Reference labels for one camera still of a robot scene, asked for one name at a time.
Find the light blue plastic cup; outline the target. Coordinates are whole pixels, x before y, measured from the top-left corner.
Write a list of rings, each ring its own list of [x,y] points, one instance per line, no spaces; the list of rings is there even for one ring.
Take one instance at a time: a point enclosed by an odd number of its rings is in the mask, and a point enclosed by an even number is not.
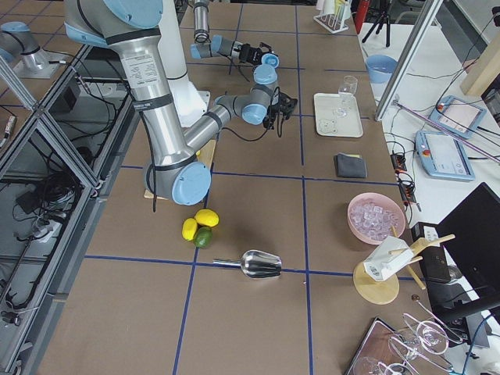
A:
[[[277,68],[280,64],[279,57],[273,53],[263,54],[261,57],[261,63],[272,66],[273,68]]]

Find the blue bowl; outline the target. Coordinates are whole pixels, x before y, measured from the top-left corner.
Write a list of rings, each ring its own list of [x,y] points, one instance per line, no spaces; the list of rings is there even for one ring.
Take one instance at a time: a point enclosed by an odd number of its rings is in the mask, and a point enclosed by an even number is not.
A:
[[[383,84],[389,81],[398,61],[387,55],[371,55],[366,58],[366,68],[372,84]]]

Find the pink bowl of ice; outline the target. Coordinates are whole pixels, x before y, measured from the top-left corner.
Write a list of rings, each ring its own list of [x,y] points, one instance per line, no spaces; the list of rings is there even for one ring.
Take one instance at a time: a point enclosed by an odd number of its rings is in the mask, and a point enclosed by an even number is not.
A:
[[[347,208],[348,227],[362,242],[379,245],[388,236],[401,237],[406,218],[400,206],[389,197],[374,193],[356,195]]]

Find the steel ice scoop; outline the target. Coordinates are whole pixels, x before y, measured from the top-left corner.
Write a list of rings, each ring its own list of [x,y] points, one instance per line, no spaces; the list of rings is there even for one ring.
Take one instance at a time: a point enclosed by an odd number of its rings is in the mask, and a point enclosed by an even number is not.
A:
[[[239,260],[214,259],[212,263],[237,266],[245,276],[252,279],[279,277],[282,271],[282,261],[278,255],[256,249],[246,251]]]

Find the cream bear tray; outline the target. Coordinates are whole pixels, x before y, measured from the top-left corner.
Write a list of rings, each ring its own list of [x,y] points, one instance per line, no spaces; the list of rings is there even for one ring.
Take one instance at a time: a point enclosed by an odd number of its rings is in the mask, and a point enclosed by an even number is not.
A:
[[[318,135],[337,138],[363,136],[363,125],[354,95],[316,93],[313,104]]]

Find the clear wine glass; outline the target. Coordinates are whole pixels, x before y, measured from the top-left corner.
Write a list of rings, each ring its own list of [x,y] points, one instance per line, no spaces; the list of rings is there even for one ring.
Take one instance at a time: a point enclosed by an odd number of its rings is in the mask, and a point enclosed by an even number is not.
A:
[[[340,104],[334,110],[334,114],[337,117],[342,118],[348,115],[352,99],[355,97],[355,93],[357,92],[357,87],[358,79],[356,77],[351,75],[344,76],[343,81],[337,90],[340,98]]]

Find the grey folded cloth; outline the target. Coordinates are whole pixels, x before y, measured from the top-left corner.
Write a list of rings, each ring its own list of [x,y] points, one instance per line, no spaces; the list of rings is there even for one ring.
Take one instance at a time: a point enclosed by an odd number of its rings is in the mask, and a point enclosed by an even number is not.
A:
[[[366,178],[367,168],[363,158],[338,153],[334,157],[334,165],[338,177]]]

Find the yellow lemon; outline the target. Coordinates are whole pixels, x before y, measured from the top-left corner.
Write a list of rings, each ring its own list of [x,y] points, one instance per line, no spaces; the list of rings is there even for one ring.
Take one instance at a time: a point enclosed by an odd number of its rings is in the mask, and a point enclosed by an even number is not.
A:
[[[215,227],[220,222],[219,215],[211,209],[200,209],[195,214],[196,222],[205,227]]]
[[[198,230],[198,222],[195,218],[187,218],[183,222],[181,234],[184,240],[193,241]]]

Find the green lime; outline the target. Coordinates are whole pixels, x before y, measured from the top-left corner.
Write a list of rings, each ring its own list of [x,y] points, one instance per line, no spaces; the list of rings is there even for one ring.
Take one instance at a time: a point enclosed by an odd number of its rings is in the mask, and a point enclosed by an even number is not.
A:
[[[213,231],[211,227],[199,227],[195,233],[193,242],[198,248],[207,248],[210,246],[213,239]]]

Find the blue teach pendant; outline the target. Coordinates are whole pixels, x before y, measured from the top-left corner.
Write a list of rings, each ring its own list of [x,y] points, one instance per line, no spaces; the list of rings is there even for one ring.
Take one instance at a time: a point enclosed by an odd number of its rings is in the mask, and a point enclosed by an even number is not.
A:
[[[476,132],[485,115],[486,109],[448,95],[433,109],[429,119],[459,137],[469,139]]]
[[[420,163],[430,177],[475,180],[463,146],[453,137],[441,132],[419,130],[415,135],[415,146]]]

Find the wooden stand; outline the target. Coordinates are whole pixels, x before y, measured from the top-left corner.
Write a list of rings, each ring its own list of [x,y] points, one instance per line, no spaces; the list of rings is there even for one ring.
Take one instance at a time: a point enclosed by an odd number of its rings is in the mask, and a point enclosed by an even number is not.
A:
[[[399,237],[386,237],[364,261],[353,271],[353,283],[359,295],[375,305],[393,302],[399,293],[397,272],[406,269],[425,290],[427,287],[411,268],[411,264],[423,259],[420,253],[428,248],[455,238],[454,234],[430,241],[421,237],[408,245]]]

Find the black laptop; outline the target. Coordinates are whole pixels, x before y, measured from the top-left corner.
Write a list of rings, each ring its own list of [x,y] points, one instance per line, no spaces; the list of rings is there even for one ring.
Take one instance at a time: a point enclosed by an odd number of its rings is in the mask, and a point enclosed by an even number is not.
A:
[[[444,243],[478,299],[436,304],[434,313],[446,323],[484,310],[499,315],[499,197],[479,184],[438,225],[440,235],[453,234]]]

